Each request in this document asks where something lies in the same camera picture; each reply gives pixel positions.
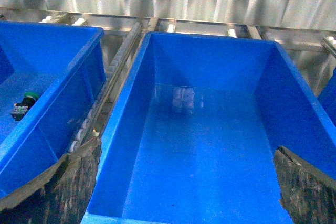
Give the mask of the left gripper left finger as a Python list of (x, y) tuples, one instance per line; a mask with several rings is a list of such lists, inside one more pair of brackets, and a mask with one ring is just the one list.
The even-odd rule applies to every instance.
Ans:
[(1, 223), (81, 223), (96, 185), (101, 144), (93, 137), (2, 198)]

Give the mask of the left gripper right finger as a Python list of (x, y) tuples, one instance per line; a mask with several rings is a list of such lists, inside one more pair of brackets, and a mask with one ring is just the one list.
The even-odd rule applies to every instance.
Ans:
[(335, 180), (290, 149), (273, 157), (280, 204), (294, 223), (335, 223)]

